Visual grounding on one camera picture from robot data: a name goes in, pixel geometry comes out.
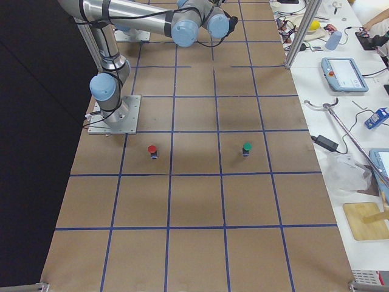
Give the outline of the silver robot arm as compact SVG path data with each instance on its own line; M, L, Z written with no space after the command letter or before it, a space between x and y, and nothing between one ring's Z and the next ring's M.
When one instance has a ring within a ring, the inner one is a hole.
M91 134L136 133L140 96L124 96L131 65L120 53L119 42L148 41L151 33L171 38L180 47L198 40L200 28L223 41L235 29L237 17L220 1L178 1L168 10L136 1L60 1L73 17L98 68L89 88L96 110L87 114L84 128Z

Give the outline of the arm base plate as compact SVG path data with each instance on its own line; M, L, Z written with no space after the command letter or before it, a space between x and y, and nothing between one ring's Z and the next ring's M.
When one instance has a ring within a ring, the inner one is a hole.
M149 42L150 40L149 32L137 29L130 29L128 31L116 29L114 35L118 43L141 43Z
M87 126L88 134L136 134L139 119L141 96L123 96L121 106L107 119L108 112L101 115L97 102L94 104L96 115L91 116Z

